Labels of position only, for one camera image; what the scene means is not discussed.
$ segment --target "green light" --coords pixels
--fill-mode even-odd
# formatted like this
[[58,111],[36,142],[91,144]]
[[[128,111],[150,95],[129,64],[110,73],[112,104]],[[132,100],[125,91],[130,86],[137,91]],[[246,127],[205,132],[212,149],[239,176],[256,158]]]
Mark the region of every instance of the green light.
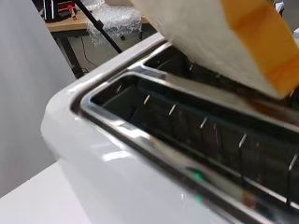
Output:
[[194,174],[194,179],[195,179],[195,180],[203,180],[204,178],[203,178],[202,174],[196,172],[196,173]]
[[195,200],[198,202],[198,203],[201,203],[203,200],[202,200],[202,197],[200,195],[196,195],[195,196]]

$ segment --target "gray floor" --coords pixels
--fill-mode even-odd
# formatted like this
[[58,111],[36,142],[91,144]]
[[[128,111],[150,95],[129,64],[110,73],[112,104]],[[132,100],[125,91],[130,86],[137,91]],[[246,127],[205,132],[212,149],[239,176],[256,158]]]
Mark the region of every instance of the gray floor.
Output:
[[[147,38],[153,33],[153,30],[148,30],[144,33],[143,36],[144,38]],[[115,42],[120,46],[122,50],[129,49],[131,46],[140,42],[138,34],[129,34],[125,35],[125,37],[126,39],[123,41],[121,41],[119,37],[114,37]],[[84,42],[87,59],[97,66],[101,65],[102,63],[105,63],[106,61],[117,55],[117,52],[105,40],[101,40],[101,44],[95,44],[89,36],[83,36],[82,39]],[[80,37],[71,37],[69,38],[69,41],[73,47],[74,52],[76,53],[80,66],[82,68],[88,69],[89,71],[92,71],[95,68],[95,66],[86,61]]]

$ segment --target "toaster slot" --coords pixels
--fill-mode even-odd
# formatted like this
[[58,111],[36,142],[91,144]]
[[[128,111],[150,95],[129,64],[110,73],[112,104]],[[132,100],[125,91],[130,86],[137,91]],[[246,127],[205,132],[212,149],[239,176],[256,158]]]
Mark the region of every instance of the toaster slot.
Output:
[[121,77],[91,101],[241,187],[284,203],[299,199],[297,164],[289,172],[295,132],[139,76]]
[[276,100],[270,98],[252,88],[244,86],[240,83],[232,81],[214,71],[211,71],[200,64],[193,63],[182,52],[174,46],[168,46],[159,54],[149,58],[145,65],[150,68],[164,71],[174,76],[184,77],[186,79],[205,83],[226,91],[234,92],[239,95],[249,96],[251,98],[264,99],[278,105],[287,105],[298,109],[298,90],[292,93],[292,96],[286,97],[284,100]]

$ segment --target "cable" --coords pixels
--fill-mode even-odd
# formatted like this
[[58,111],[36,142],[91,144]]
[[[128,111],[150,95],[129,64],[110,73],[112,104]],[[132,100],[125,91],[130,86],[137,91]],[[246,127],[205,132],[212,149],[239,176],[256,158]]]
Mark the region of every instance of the cable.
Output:
[[82,42],[82,47],[83,47],[83,53],[84,53],[85,60],[86,60],[89,64],[93,65],[94,67],[97,67],[97,65],[96,65],[95,63],[91,62],[91,61],[88,60],[88,58],[86,57],[86,51],[85,51],[84,41],[83,41],[82,36],[81,36],[80,38],[81,38],[81,42]]

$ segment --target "table leg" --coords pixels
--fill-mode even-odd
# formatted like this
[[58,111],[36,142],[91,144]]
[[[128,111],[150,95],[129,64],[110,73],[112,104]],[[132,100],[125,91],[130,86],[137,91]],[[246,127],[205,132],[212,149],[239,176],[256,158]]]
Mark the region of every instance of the table leg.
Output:
[[72,49],[71,44],[68,41],[68,38],[60,37],[59,40],[64,48],[65,54],[66,54],[69,62],[71,62],[72,66],[73,66],[72,70],[73,70],[75,77],[76,78],[83,77],[84,73],[82,72],[82,68],[81,68],[80,64],[78,63],[78,59],[76,57],[75,52]]

